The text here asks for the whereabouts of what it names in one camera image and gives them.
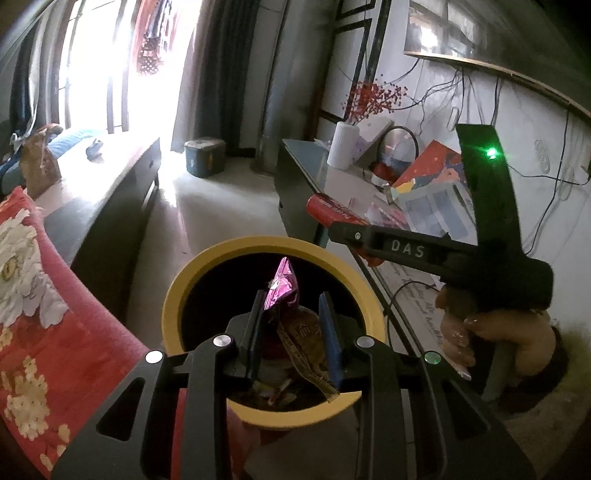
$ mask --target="yellow trash bin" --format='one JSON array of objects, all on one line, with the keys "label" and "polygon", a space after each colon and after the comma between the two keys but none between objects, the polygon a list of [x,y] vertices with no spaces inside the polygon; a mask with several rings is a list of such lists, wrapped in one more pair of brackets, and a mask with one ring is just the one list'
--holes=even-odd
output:
[{"label": "yellow trash bin", "polygon": [[[366,281],[346,262],[316,245],[294,238],[249,236],[215,245],[183,268],[171,285],[162,313],[169,355],[194,350],[223,333],[231,318],[250,311],[256,292],[266,289],[282,257],[289,257],[302,306],[318,311],[328,291],[337,313],[354,317],[367,335],[385,341],[384,316]],[[228,400],[246,423],[264,429],[293,429],[327,420],[361,397],[344,393],[328,403],[294,411],[263,411]]]}]

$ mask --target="hanging clothes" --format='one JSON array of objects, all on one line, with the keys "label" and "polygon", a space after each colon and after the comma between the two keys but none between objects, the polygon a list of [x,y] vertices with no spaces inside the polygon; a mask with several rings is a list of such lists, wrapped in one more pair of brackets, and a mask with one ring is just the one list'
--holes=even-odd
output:
[{"label": "hanging clothes", "polygon": [[173,0],[158,0],[145,29],[138,55],[138,73],[155,75],[170,51],[176,16]]}]

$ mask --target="fingernail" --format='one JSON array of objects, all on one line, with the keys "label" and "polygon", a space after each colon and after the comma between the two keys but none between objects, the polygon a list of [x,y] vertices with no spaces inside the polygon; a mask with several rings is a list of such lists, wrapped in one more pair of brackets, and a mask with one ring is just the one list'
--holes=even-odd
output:
[{"label": "fingernail", "polygon": [[458,373],[460,374],[460,377],[462,377],[467,382],[472,381],[472,376],[468,372],[464,372],[464,370],[460,370]]},{"label": "fingernail", "polygon": [[455,332],[453,337],[456,339],[456,342],[459,346],[468,346],[470,345],[470,339],[460,332]]}]

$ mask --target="dark curtain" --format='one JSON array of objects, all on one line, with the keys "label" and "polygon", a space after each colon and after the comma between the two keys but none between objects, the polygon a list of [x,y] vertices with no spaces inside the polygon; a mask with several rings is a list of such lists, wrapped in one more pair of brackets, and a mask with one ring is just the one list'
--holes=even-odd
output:
[{"label": "dark curtain", "polygon": [[173,149],[199,137],[223,139],[228,155],[239,154],[246,74],[260,0],[216,0],[205,38],[202,68],[193,83],[196,111]]},{"label": "dark curtain", "polygon": [[27,133],[27,125],[31,119],[31,102],[29,99],[29,72],[31,52],[35,42],[37,27],[31,29],[22,41],[18,52],[17,68],[12,78],[10,97],[10,125],[13,133],[19,137]]}]

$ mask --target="tiled floor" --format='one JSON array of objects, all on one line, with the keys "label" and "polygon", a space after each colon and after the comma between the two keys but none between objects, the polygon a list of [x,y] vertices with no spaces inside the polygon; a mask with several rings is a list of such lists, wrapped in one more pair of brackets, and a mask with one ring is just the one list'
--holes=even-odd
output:
[{"label": "tiled floor", "polygon": [[[127,327],[150,348],[162,342],[160,311],[176,274],[199,252],[245,235],[285,235],[273,179],[231,159],[210,180],[185,170],[170,154],[160,170],[161,191],[142,244]],[[357,421],[352,409],[322,424],[291,432],[255,452],[247,464],[254,480],[332,480],[354,477]]]},{"label": "tiled floor", "polygon": [[167,154],[139,252],[127,327],[150,348],[159,348],[161,308],[178,272],[197,254],[224,240],[285,236],[278,202],[273,179],[253,173],[247,159],[229,159],[226,171],[205,180],[186,171],[182,155]]}]

